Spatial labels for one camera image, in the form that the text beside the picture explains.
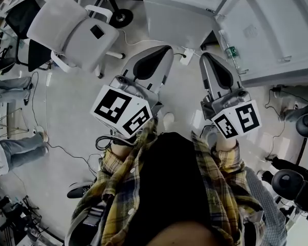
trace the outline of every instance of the white tile floor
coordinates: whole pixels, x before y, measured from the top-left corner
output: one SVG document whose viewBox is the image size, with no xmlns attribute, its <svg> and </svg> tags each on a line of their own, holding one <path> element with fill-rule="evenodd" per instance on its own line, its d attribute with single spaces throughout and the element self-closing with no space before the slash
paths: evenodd
<svg viewBox="0 0 308 246">
<path fill-rule="evenodd" d="M 125 28 L 128 42 L 132 44 L 149 39 L 143 4 L 141 2 L 121 3 L 134 12 L 134 21 Z M 114 49 L 117 52 L 126 53 L 127 57 L 124 60 L 117 60 L 106 56 L 105 77 L 101 80 L 97 79 L 94 74 L 84 72 L 70 75 L 58 68 L 48 72 L 39 70 L 38 86 L 34 96 L 34 111 L 39 125 L 48 130 L 51 145 L 61 145 L 74 156 L 82 156 L 85 159 L 92 153 L 98 153 L 94 147 L 95 139 L 109 131 L 89 114 L 89 110 L 101 86 L 108 84 L 115 75 L 119 74 L 131 56 L 144 49 L 162 44 L 164 43 L 141 42 L 128 46 L 125 44 L 124 34 L 120 31 Z M 175 52 L 183 52 L 182 48 L 173 46 L 173 49 Z M 27 47 L 24 47 L 21 50 L 21 60 L 26 61 L 26 55 Z M 162 113 L 173 112 L 176 122 L 171 130 L 189 137 L 191 130 L 199 134 L 205 125 L 204 121 L 194 123 L 194 115 L 196 112 L 202 115 L 200 101 L 206 92 L 202 85 L 199 58 L 194 56 L 188 66 L 181 65 L 179 59 L 180 56 L 175 57 L 166 86 L 161 91 L 161 101 L 165 104 Z M 26 67 L 16 65 L 2 78 L 18 77 L 20 74 L 22 76 L 31 75 Z M 272 109 L 264 109 L 264 104 L 268 101 L 268 87 L 250 88 L 249 91 L 252 99 L 257 101 L 263 127 L 256 133 L 240 138 L 239 142 L 242 158 L 248 166 L 257 170 L 262 167 L 260 160 L 272 148 L 272 137 L 281 133 L 283 123 L 278 121 Z M 272 99 L 271 104 L 278 111 L 280 110 L 280 100 Z M 28 127 L 32 129 L 35 126 L 35 120 L 31 103 L 24 108 L 23 112 Z M 294 125 L 286 124 L 281 137 L 275 138 L 273 154 L 295 161 L 302 140 L 303 138 L 297 134 Z M 90 163 L 93 168 L 96 168 L 97 156 L 93 156 Z M 15 169 L 14 172 L 23 180 L 26 191 L 23 183 L 13 173 L 0 177 L 2 188 L 12 198 L 21 199 L 27 193 L 32 203 L 40 208 L 43 223 L 49 225 L 52 232 L 63 238 L 69 228 L 71 214 L 78 202 L 77 199 L 66 197 L 68 187 L 78 181 L 93 180 L 86 163 L 82 159 L 68 156 L 57 148 L 50 149 L 45 158 Z"/>
</svg>

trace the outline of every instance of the yellow plaid shirt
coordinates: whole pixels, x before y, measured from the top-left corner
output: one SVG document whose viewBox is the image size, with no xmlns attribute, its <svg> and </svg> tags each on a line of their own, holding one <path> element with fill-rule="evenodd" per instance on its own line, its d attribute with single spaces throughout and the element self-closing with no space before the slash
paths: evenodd
<svg viewBox="0 0 308 246">
<path fill-rule="evenodd" d="M 156 127 L 156 119 L 147 123 L 136 147 L 124 162 L 110 149 L 106 150 L 97 181 L 73 213 L 72 222 L 79 214 L 89 211 L 101 200 L 113 198 L 102 234 L 102 246 L 122 245 L 125 240 L 130 222 L 140 203 L 140 171 L 145 162 L 142 154 L 156 141 Z M 206 189 L 210 214 L 208 218 L 212 228 L 222 234 L 226 245 L 243 245 L 243 223 L 250 221 L 255 225 L 258 234 L 256 245 L 259 245 L 263 237 L 264 223 L 258 215 L 262 216 L 263 209 L 249 193 L 245 165 L 240 158 L 238 144 L 228 152 L 210 152 L 207 144 L 193 132 L 192 141 Z"/>
</svg>

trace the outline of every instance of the white shoe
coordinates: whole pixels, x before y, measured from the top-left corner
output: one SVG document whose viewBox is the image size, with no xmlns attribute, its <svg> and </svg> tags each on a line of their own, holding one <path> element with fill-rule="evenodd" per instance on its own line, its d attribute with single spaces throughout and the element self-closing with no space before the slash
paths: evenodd
<svg viewBox="0 0 308 246">
<path fill-rule="evenodd" d="M 49 141 L 49 137 L 47 135 L 47 132 L 44 130 L 43 127 L 41 126 L 37 126 L 36 128 L 33 129 L 33 136 L 36 134 L 36 133 L 40 133 L 42 139 L 43 139 L 43 142 L 48 142 Z"/>
<path fill-rule="evenodd" d="M 175 116 L 171 112 L 166 113 L 163 117 L 165 130 L 168 130 L 173 122 L 175 122 Z"/>
</svg>

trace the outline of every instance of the chair armrest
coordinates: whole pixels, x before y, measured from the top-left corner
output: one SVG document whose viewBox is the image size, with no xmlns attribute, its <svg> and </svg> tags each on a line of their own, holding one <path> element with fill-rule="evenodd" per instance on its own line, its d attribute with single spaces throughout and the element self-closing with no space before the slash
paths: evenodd
<svg viewBox="0 0 308 246">
<path fill-rule="evenodd" d="M 93 11 L 99 14 L 102 14 L 104 16 L 107 17 L 106 22 L 108 23 L 111 20 L 111 17 L 113 15 L 111 10 L 108 10 L 106 8 L 102 8 L 102 7 L 98 7 L 98 6 L 93 6 L 93 5 L 88 5 L 85 7 L 85 9 L 89 12 L 89 11 Z"/>
<path fill-rule="evenodd" d="M 55 52 L 51 52 L 51 59 L 61 68 L 64 72 L 69 73 L 71 71 L 71 67 L 63 62 L 58 56 L 55 55 Z"/>
</svg>

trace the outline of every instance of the blue jeans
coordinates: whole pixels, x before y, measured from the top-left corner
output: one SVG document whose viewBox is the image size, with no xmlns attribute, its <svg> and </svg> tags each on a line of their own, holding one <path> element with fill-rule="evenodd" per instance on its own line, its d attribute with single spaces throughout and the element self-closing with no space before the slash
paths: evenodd
<svg viewBox="0 0 308 246">
<path fill-rule="evenodd" d="M 23 100 L 30 96 L 30 90 L 26 88 L 31 83 L 31 77 L 21 77 L 0 80 L 0 103 L 10 103 L 15 100 Z"/>
<path fill-rule="evenodd" d="M 46 147 L 39 133 L 19 140 L 0 140 L 0 144 L 5 151 L 9 171 L 46 154 Z"/>
</svg>

